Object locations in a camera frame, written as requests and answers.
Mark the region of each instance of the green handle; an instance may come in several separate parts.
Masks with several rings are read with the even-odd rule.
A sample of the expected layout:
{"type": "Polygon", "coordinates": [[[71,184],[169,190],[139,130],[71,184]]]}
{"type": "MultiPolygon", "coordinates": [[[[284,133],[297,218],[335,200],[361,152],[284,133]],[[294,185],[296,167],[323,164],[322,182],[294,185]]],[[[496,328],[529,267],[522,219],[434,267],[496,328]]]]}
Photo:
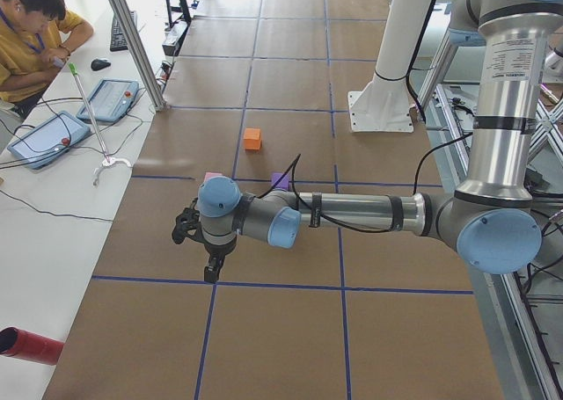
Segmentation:
{"type": "Polygon", "coordinates": [[[77,67],[74,65],[74,63],[69,63],[69,69],[70,73],[72,73],[73,76],[78,75],[77,67]]]}

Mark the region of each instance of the white table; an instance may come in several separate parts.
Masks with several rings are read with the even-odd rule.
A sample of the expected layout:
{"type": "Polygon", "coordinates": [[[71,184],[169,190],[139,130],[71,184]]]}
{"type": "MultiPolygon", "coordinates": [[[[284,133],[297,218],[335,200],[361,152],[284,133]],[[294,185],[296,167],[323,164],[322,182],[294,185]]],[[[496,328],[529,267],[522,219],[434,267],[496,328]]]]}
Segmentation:
{"type": "MultiPolygon", "coordinates": [[[[70,59],[77,65],[88,93],[103,77],[136,79],[143,87],[129,51],[109,51],[112,16],[111,10],[107,9],[94,23],[95,35],[70,59]],[[93,72],[90,63],[95,57],[108,58],[112,66],[93,72]]],[[[160,47],[165,38],[164,26],[160,20],[153,25],[140,14],[138,27],[156,72],[165,59],[160,47]]],[[[64,68],[44,99],[79,96],[73,76],[68,68],[64,68]]],[[[49,104],[56,112],[67,110],[73,114],[82,105],[81,102],[71,101],[49,104]]],[[[128,133],[141,124],[116,154],[133,164],[154,114],[148,94],[140,98],[130,113],[138,119],[125,117],[102,135],[108,150],[113,152],[128,133]]],[[[52,116],[46,106],[38,106],[26,124],[38,125],[52,116]]],[[[99,149],[95,135],[78,145],[99,149]]],[[[102,159],[101,154],[91,149],[72,149],[39,171],[26,167],[0,170],[0,177],[5,180],[0,189],[41,210],[113,219],[131,169],[124,164],[105,169],[100,175],[99,185],[94,186],[93,172],[101,165],[102,159]]],[[[7,150],[0,155],[0,163],[12,160],[14,157],[7,150]]],[[[15,326],[65,340],[111,223],[38,214],[1,193],[0,215],[0,329],[15,326]]],[[[0,398],[41,398],[54,369],[0,357],[0,398]]]]}

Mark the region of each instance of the red cylinder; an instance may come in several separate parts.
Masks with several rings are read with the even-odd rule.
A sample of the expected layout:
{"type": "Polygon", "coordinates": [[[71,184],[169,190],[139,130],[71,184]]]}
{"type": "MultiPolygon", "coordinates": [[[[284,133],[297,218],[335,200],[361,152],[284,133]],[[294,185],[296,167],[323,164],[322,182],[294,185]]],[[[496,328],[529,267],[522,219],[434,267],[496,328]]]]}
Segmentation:
{"type": "Polygon", "coordinates": [[[9,327],[0,331],[0,354],[4,356],[56,365],[63,347],[62,341],[18,328],[9,327]]]}

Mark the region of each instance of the label sticker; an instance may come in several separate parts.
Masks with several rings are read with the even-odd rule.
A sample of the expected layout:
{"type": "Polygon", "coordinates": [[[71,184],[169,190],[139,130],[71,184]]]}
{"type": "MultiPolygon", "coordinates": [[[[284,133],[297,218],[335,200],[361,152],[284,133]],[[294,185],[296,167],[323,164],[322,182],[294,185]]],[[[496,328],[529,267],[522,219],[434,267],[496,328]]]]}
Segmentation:
{"type": "Polygon", "coordinates": [[[521,38],[497,42],[488,47],[482,83],[531,80],[534,84],[533,81],[537,81],[541,74],[541,67],[534,67],[537,43],[537,39],[521,38]]]}

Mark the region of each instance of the purple cube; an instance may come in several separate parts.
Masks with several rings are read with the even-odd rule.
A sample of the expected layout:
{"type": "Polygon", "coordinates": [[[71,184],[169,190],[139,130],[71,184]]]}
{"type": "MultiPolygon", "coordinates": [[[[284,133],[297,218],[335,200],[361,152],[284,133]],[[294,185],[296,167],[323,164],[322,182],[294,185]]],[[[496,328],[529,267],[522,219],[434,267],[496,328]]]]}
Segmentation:
{"type": "MultiPolygon", "coordinates": [[[[275,184],[275,182],[278,181],[278,179],[283,176],[283,173],[272,173],[272,185],[275,184]]],[[[280,183],[278,183],[277,185],[275,185],[276,189],[283,189],[284,191],[288,191],[289,190],[289,176],[286,174],[285,176],[283,176],[283,179],[280,180],[280,183]]]]}

